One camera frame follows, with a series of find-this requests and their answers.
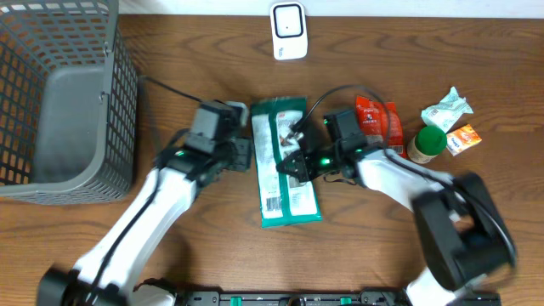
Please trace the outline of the green lid jar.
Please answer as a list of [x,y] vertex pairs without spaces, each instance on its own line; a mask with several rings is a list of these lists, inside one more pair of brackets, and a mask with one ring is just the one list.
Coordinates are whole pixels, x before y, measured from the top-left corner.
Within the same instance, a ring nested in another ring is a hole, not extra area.
[[407,155],[415,163],[432,161],[446,147],[446,134],[438,127],[424,127],[407,145]]

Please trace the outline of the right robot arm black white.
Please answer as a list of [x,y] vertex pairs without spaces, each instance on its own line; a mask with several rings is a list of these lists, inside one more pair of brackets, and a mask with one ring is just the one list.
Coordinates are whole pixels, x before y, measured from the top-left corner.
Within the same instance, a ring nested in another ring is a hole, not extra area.
[[453,177],[369,144],[361,132],[333,132],[332,142],[315,148],[302,134],[280,136],[282,149],[293,145],[277,169],[299,182],[341,173],[349,182],[380,192],[413,214],[424,271],[406,288],[412,305],[450,305],[472,286],[508,264],[517,250],[481,177]]

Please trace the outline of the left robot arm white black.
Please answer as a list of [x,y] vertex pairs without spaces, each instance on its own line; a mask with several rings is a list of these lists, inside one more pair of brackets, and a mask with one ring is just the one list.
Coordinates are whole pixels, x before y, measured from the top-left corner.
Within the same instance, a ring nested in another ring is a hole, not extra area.
[[178,293],[160,281],[139,284],[144,266],[168,229],[222,171],[251,165],[252,141],[227,138],[212,154],[170,142],[131,205],[106,236],[64,272],[39,282],[39,305],[174,305]]

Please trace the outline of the green white 3M package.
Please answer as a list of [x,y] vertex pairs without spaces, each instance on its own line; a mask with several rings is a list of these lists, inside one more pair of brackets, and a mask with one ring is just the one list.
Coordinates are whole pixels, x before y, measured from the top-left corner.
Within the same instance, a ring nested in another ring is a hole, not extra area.
[[290,127],[303,118],[307,99],[279,97],[251,106],[253,147],[258,176],[262,227],[307,224],[322,220],[315,188],[310,182],[279,173],[277,164],[300,148],[289,139]]

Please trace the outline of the small orange box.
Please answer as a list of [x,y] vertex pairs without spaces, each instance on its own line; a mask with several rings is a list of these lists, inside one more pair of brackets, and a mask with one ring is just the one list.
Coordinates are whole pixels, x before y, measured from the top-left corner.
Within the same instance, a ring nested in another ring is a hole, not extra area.
[[453,156],[461,154],[463,151],[478,145],[482,141],[470,124],[459,127],[455,131],[446,134],[446,138],[446,148]]

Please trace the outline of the teal wipes pack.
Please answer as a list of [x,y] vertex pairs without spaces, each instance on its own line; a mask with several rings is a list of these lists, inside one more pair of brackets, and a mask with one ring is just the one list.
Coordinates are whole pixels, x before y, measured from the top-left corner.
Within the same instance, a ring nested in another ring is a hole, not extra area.
[[437,127],[448,133],[464,114],[473,114],[473,109],[466,98],[459,95],[455,87],[436,105],[431,105],[421,112],[421,118],[427,126]]

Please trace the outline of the red snack bag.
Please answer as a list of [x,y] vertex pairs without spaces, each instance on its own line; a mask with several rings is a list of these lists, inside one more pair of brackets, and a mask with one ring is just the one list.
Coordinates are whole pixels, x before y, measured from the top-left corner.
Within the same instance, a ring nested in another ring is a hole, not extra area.
[[386,136],[388,125],[390,133],[388,138],[388,147],[394,150],[398,155],[407,158],[404,145],[404,133],[400,118],[397,113],[396,105],[393,101],[385,103],[390,115],[390,125],[388,116],[383,109],[383,105],[364,96],[357,96],[355,109],[358,116],[360,129],[367,137],[369,144],[382,143]]

